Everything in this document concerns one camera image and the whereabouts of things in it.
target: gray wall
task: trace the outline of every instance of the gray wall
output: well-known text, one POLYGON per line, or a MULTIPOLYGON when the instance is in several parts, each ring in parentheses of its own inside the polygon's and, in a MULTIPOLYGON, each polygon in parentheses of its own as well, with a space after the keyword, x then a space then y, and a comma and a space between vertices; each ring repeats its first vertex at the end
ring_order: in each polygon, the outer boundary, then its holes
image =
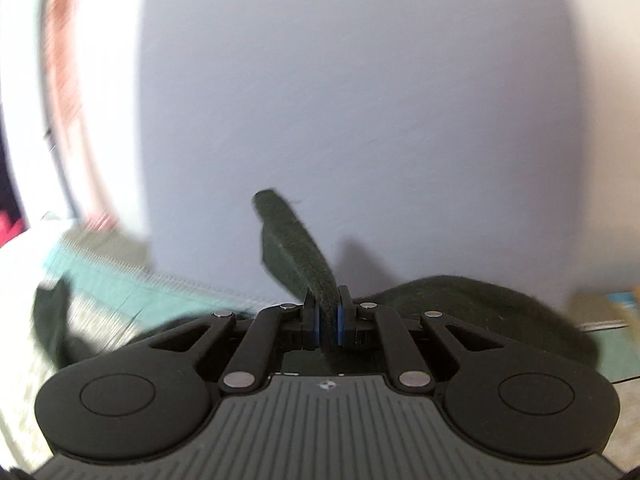
POLYGON ((463 274, 558 306, 578 83, 564 0, 146 0, 158 268, 286 299, 250 204, 276 187, 355 294, 463 274))

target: ribbed grip surface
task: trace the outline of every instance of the ribbed grip surface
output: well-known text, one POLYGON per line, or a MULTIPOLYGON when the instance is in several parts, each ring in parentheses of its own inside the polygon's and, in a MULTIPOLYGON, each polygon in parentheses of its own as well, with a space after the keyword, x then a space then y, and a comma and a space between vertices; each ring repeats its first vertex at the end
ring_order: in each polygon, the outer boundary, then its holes
POLYGON ((229 397, 183 448, 132 465, 56 456, 37 480, 613 480, 603 457, 555 465, 511 463, 457 436, 427 397, 395 393, 381 376, 274 376, 229 397))

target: pink object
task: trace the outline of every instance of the pink object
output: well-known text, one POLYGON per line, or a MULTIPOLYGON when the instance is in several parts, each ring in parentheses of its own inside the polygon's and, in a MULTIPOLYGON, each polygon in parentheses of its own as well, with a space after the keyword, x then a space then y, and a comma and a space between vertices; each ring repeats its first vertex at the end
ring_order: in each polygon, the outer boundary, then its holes
POLYGON ((15 224, 6 211, 0 211, 0 247, 24 231, 24 220, 20 218, 15 224))

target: green fabric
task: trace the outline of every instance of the green fabric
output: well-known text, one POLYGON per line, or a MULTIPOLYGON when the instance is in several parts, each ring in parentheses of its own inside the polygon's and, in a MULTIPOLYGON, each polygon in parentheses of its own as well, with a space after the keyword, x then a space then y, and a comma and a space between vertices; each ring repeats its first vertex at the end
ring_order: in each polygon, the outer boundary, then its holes
POLYGON ((38 287, 33 300, 36 339, 56 368, 95 356, 87 343, 68 332, 70 298, 69 282, 59 280, 51 290, 38 287))
MULTIPOLYGON (((262 229, 262 261, 269 272, 298 298, 305 287, 326 308, 337 302, 335 279, 324 256, 292 209, 274 190, 254 198, 262 229)), ((596 367, 593 340, 534 298, 490 283, 460 276, 434 276, 358 298, 388 304, 403 317, 418 319, 425 310, 441 310, 466 322, 569 359, 596 367)))
POLYGON ((94 298, 100 308, 127 319, 135 318, 142 330, 151 330, 176 317, 204 316, 217 310, 255 314, 268 306, 268 301, 164 280, 145 269, 131 269, 97 258, 65 242, 49 253, 44 269, 53 278, 66 276, 74 293, 94 298))

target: teal fabric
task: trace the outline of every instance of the teal fabric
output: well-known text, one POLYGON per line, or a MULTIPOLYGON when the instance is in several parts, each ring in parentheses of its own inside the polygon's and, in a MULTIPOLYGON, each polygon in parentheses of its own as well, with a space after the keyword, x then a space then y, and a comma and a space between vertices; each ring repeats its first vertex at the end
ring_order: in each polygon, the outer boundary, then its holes
POLYGON ((589 332, 600 349, 598 371, 612 383, 640 377, 640 357, 627 327, 589 332))
POLYGON ((268 306, 268 302, 260 300, 163 281, 148 270, 119 267, 63 243, 49 253, 44 269, 52 278, 65 276, 72 284, 73 293, 81 292, 94 298, 98 308, 135 319, 142 330, 177 317, 217 310, 254 314, 268 306))

